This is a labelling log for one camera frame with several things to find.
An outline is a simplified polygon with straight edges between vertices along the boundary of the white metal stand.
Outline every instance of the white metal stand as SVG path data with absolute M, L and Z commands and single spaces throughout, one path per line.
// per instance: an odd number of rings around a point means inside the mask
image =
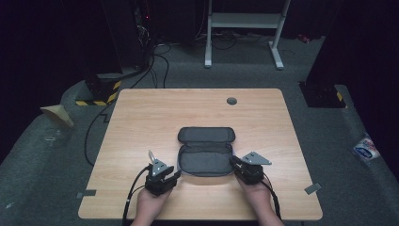
M 269 42 L 270 50 L 279 70 L 284 69 L 277 45 L 287 16 L 291 0 L 285 0 L 282 13 L 213 13 L 212 2 L 209 0 L 208 29 L 205 49 L 205 68 L 212 67 L 212 28 L 213 27 L 242 27 L 242 28 L 274 28 L 276 34 L 274 40 Z

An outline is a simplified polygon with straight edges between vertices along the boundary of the person's left hand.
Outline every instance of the person's left hand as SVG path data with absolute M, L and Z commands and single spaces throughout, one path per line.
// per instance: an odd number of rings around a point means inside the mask
M 132 226 L 151 225 L 155 218 L 161 213 L 165 201 L 168 199 L 172 189 L 166 193 L 155 196 L 149 190 L 143 188 L 137 196 L 136 218 Z

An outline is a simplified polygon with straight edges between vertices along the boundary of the gray carpet floor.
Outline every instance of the gray carpet floor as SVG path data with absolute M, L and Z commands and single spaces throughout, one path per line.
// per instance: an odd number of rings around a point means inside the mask
M 298 82 L 305 81 L 323 43 L 281 39 L 285 69 L 278 71 L 266 40 L 240 39 L 232 48 L 213 51 L 213 67 L 205 69 L 204 47 L 163 45 L 155 53 L 153 71 L 135 88 L 275 88 L 281 89 L 305 156 L 311 178 L 320 183 L 317 195 L 323 210 L 318 221 L 284 221 L 286 225 L 399 225 L 399 185 L 383 156 L 370 166 L 351 149 L 365 128 L 345 86 L 336 86 L 347 108 L 309 108 Z M 228 41 L 214 41 L 227 48 Z M 122 81 L 128 89 L 141 75 Z M 83 81 L 65 90 L 59 103 L 75 122 L 65 139 L 45 138 L 53 125 L 40 115 L 26 128 L 0 166 L 0 225 L 121 225 L 121 220 L 81 219 L 78 192 L 86 189 L 92 166 L 84 156 L 87 130 L 103 106 L 77 106 L 74 98 Z M 112 115 L 111 105 L 104 113 Z M 88 158 L 95 162 L 107 123 L 99 117 L 88 133 Z M 218 221 L 155 221 L 153 225 L 225 225 Z M 257 225 L 236 221 L 230 225 Z

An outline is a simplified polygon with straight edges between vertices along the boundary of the round desk hole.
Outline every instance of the round desk hole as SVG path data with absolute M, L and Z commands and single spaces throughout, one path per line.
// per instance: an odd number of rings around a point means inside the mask
M 233 97 L 229 97 L 227 99 L 227 104 L 229 105 L 236 105 L 237 104 L 237 99 L 233 98 Z

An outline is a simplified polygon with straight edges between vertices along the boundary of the light wood desk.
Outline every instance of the light wood desk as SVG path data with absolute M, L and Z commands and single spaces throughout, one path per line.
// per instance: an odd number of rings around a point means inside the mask
M 227 104 L 234 97 L 236 105 Z M 137 174 L 150 163 L 148 150 L 176 166 L 185 126 L 230 126 L 237 156 L 256 152 L 272 161 L 263 166 L 279 197 L 283 219 L 322 217 L 317 195 L 283 96 L 278 89 L 125 89 L 120 93 L 87 189 L 81 218 L 121 218 Z M 136 187 L 144 185 L 143 174 Z M 136 214 L 136 194 L 128 218 Z M 256 219 L 233 175 L 182 175 L 159 219 Z

